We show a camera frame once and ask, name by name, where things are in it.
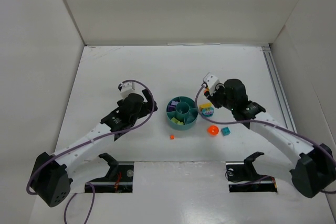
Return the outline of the dark purple lego brick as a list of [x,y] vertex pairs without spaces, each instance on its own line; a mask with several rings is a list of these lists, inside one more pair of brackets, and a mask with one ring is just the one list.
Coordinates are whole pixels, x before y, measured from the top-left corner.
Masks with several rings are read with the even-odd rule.
[[168,112],[175,111],[175,106],[169,105],[169,106],[167,107],[167,111],[168,111]]

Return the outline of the lime green lego brick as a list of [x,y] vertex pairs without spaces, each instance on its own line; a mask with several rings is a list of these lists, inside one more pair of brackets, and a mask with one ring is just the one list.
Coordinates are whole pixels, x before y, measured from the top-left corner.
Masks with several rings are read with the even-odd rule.
[[179,124],[179,120],[177,120],[175,117],[171,118],[171,121],[175,124]]

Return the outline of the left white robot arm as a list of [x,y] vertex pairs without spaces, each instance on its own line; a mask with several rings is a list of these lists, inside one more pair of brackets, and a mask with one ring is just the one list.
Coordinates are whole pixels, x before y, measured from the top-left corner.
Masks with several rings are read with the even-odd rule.
[[117,105],[77,142],[53,154],[41,153],[35,160],[26,186],[27,193],[38,195],[49,207],[55,207],[78,185],[98,178],[114,178],[119,163],[107,153],[107,147],[126,133],[138,129],[138,119],[149,120],[157,110],[148,89],[142,90],[142,94],[129,94]]

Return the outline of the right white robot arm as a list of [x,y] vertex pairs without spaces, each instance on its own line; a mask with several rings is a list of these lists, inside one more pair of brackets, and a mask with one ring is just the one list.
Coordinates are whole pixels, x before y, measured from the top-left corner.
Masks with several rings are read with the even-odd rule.
[[281,126],[260,104],[248,99],[245,85],[239,79],[221,83],[213,74],[203,79],[204,96],[212,105],[231,111],[234,122],[261,135],[293,163],[290,180],[307,198],[324,193],[335,181],[335,159],[325,144],[317,144]]

